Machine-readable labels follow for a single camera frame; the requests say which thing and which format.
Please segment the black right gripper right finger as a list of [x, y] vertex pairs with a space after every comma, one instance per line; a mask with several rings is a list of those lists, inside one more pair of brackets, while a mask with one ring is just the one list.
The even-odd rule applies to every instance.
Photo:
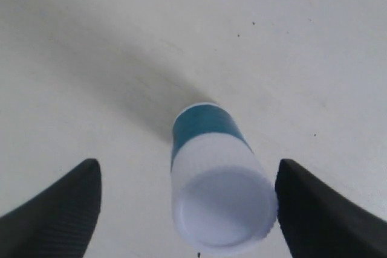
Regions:
[[278, 221], [292, 257], [386, 257], [386, 221], [291, 159], [276, 176]]

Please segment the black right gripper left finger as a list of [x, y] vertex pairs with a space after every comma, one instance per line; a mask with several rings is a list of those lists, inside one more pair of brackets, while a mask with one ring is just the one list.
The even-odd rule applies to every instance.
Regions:
[[102, 204], [102, 173], [86, 159], [1, 216], [1, 257], [83, 257]]

